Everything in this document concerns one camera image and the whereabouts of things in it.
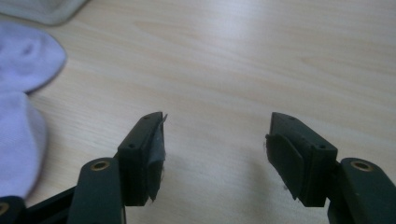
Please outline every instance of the white cloth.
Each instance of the white cloth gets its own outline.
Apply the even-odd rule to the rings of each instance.
[[[26,94],[0,93],[0,197],[28,195],[46,145],[45,121]]]
[[[64,49],[49,34],[0,22],[0,92],[33,91],[64,66]]]
[[[48,83],[66,54],[47,33],[0,22],[0,197],[26,198],[47,147],[47,129],[26,92]]]

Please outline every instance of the brass insert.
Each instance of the brass insert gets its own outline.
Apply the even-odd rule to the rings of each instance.
[[[9,208],[8,203],[0,203],[0,216],[2,216]]]
[[[350,163],[353,167],[364,172],[372,172],[373,166],[364,161],[352,161]]]
[[[110,166],[110,162],[108,161],[97,161],[91,166],[91,170],[93,171],[102,171]]]

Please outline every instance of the light wood surface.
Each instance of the light wood surface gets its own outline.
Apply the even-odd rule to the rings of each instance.
[[[46,27],[68,54],[31,94],[49,128],[32,205],[112,157],[144,115],[163,111],[158,199],[128,223],[328,223],[295,202],[266,158],[273,111],[292,115],[396,182],[394,0],[95,0]]]

